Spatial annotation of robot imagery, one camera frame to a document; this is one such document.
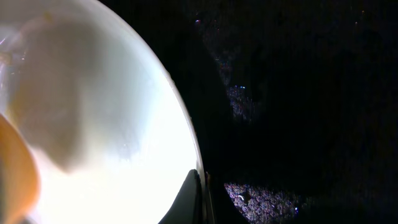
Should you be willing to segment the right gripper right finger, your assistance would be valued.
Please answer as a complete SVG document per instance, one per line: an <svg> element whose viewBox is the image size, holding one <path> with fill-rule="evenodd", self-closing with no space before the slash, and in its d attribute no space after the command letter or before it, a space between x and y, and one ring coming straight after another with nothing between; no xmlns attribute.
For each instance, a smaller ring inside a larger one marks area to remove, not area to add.
<svg viewBox="0 0 398 224"><path fill-rule="evenodd" d="M210 175L205 172L205 198L206 198L206 219L207 224L216 224L216 218L213 209L213 202L210 187Z"/></svg>

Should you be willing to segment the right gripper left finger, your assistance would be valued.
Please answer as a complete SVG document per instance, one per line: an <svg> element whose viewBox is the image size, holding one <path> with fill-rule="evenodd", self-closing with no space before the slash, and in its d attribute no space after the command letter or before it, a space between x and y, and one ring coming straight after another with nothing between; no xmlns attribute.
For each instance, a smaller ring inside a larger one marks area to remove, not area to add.
<svg viewBox="0 0 398 224"><path fill-rule="evenodd" d="M171 208L159 224L200 224L201 184L197 170L187 174Z"/></svg>

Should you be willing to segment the green yellow sponge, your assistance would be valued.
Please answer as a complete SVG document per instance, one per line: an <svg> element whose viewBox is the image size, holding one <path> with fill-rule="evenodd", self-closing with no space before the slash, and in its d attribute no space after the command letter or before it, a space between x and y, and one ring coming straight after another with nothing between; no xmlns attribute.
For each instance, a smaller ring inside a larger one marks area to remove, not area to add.
<svg viewBox="0 0 398 224"><path fill-rule="evenodd" d="M37 203L39 174L15 128L1 117L1 223L19 223Z"/></svg>

